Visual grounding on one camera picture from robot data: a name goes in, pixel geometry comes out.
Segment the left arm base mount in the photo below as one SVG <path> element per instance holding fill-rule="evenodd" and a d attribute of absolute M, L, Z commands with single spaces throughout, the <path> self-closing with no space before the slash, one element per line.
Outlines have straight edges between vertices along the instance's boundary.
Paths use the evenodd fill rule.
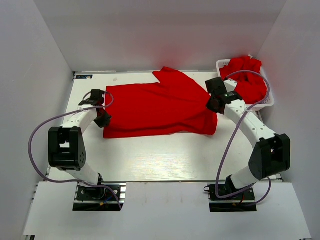
<path fill-rule="evenodd" d="M 121 208 L 115 198 L 118 198 L 123 207 L 126 197 L 126 183 L 103 183 L 110 189 L 93 188 L 78 184 L 75 192 L 74 212 L 120 212 Z"/>

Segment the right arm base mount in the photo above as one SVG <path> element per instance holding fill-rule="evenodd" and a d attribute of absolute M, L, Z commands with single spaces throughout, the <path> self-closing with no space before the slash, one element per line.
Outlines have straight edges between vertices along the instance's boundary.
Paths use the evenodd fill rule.
<path fill-rule="evenodd" d="M 209 184 L 203 188 L 208 194 L 209 211 L 211 213 L 242 213 L 256 212 L 256 198 L 254 190 L 250 189 L 228 198 L 218 198 L 215 192 L 215 184 Z"/>

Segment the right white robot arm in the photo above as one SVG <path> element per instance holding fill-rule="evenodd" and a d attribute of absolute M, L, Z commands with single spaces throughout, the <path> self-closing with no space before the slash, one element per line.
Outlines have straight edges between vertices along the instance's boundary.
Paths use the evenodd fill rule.
<path fill-rule="evenodd" d="M 264 125 L 236 91 L 227 91 L 220 77 L 207 80 L 205 85 L 210 95 L 206 107 L 235 123 L 236 129 L 245 135 L 253 148 L 247 166 L 226 178 L 224 197 L 236 200 L 248 186 L 289 170 L 290 138 Z"/>

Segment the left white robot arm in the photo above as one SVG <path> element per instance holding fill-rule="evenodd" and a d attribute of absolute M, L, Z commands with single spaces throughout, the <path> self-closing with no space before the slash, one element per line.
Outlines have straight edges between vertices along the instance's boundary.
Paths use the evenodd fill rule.
<path fill-rule="evenodd" d="M 96 200 L 105 196 L 106 187 L 101 184 L 101 175 L 87 163 L 83 134 L 91 123 L 101 129 L 109 126 L 112 116 L 106 111 L 107 94 L 100 89 L 91 90 L 89 97 L 82 99 L 77 111 L 65 123 L 48 131 L 49 165 L 68 173 L 81 184 L 90 185 L 88 193 Z"/>

